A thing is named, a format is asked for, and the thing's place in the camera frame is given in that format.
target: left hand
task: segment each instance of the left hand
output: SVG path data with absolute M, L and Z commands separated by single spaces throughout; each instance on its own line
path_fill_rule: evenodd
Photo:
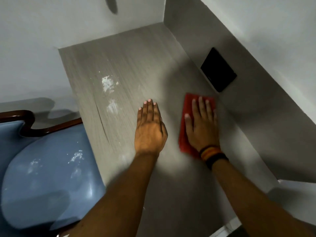
M 144 102 L 137 113 L 135 132 L 135 151 L 139 154 L 153 154 L 158 157 L 165 146 L 168 133 L 162 122 L 158 104 L 152 99 Z

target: white wall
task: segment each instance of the white wall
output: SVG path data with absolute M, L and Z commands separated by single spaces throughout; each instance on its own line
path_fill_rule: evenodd
M 316 0 L 202 1 L 316 123 Z
M 0 0 L 0 112 L 77 112 L 57 49 L 161 22 L 164 3 L 117 0 L 114 15 L 105 0 Z

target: gray wood-grain surface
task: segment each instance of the gray wood-grain surface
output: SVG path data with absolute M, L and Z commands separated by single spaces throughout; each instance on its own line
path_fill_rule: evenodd
M 185 93 L 215 93 L 163 23 L 66 47 L 60 55 L 106 185 L 132 161 L 138 108 L 149 98 L 159 105 L 169 137 L 138 236 L 209 236 L 235 216 L 211 172 L 179 151 Z M 111 90 L 104 91 L 105 77 L 113 80 Z

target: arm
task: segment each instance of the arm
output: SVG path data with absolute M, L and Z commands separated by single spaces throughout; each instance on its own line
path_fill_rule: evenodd
M 190 144 L 198 151 L 205 146 L 219 147 L 217 116 L 210 104 L 199 98 L 192 102 L 194 127 L 185 115 L 186 131 Z M 250 236 L 314 236 L 302 223 L 294 219 L 244 177 L 227 160 L 219 159 L 212 166 L 213 174 L 223 188 L 236 215 Z
M 167 137 L 157 103 L 145 101 L 137 114 L 133 162 L 70 236 L 136 236 L 149 179 Z

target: dark wood trim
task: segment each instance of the dark wood trim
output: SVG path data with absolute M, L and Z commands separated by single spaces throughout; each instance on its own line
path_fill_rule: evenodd
M 32 129 L 32 125 L 35 122 L 35 116 L 33 112 L 20 110 L 0 113 L 0 123 L 18 120 L 22 120 L 25 122 L 20 131 L 20 134 L 25 137 L 41 137 L 56 131 L 61 131 L 63 129 L 72 127 L 74 125 L 82 124 L 82 119 L 78 118 L 44 129 Z

